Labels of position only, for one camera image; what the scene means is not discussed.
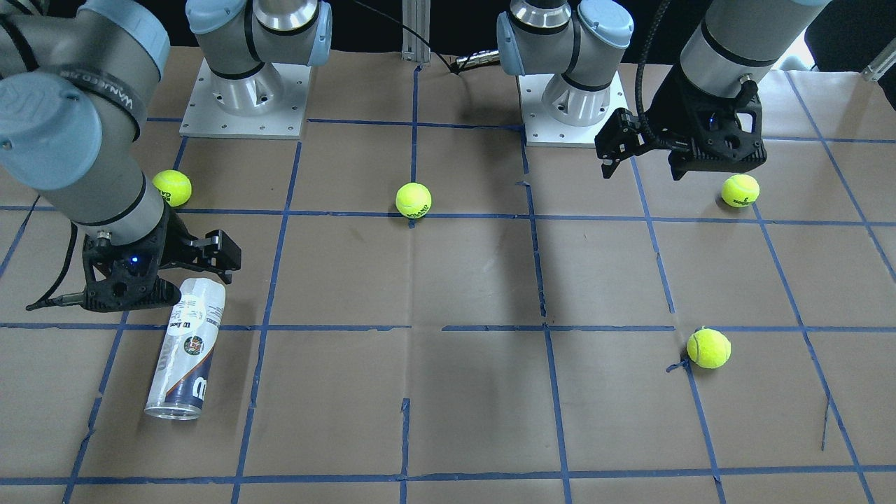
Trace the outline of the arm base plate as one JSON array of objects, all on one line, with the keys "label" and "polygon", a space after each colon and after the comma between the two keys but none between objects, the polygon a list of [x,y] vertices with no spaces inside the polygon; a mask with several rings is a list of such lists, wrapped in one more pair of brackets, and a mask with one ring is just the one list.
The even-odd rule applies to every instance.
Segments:
[{"label": "arm base plate", "polygon": [[307,117],[312,68],[266,64],[258,73],[228,80],[202,62],[183,113],[183,137],[300,139]]},{"label": "arm base plate", "polygon": [[615,109],[628,108],[618,73],[607,88],[580,90],[560,74],[518,76],[528,146],[589,148]]}]

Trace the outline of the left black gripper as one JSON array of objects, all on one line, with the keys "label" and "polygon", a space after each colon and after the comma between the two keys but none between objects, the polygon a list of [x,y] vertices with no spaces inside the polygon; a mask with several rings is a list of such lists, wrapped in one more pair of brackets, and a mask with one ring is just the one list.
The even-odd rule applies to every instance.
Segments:
[{"label": "left black gripper", "polygon": [[663,80],[647,121],[658,148],[669,150],[675,181],[689,172],[745,174],[766,162],[758,83],[746,74],[735,90],[733,97],[707,94],[679,66]]}]

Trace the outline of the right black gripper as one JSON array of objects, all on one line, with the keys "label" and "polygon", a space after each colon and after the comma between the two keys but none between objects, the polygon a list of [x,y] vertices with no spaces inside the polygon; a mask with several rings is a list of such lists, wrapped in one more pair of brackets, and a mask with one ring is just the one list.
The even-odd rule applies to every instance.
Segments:
[{"label": "right black gripper", "polygon": [[169,206],[164,207],[151,232],[131,244],[113,245],[109,238],[85,236],[81,307],[89,312],[133,312],[179,303],[179,288],[159,277],[172,214]]}]

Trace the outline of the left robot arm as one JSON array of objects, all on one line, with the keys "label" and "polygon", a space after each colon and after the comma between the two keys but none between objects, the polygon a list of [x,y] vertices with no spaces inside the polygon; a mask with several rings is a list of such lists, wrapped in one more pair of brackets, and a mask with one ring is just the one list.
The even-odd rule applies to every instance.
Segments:
[{"label": "left robot arm", "polygon": [[550,76],[542,99],[571,127],[601,127],[593,144],[604,178],[622,162],[668,153],[672,178],[745,174],[766,162],[760,83],[825,1],[706,1],[650,104],[643,78],[679,10],[659,3],[649,27],[615,1],[512,1],[496,21],[509,76]]}]

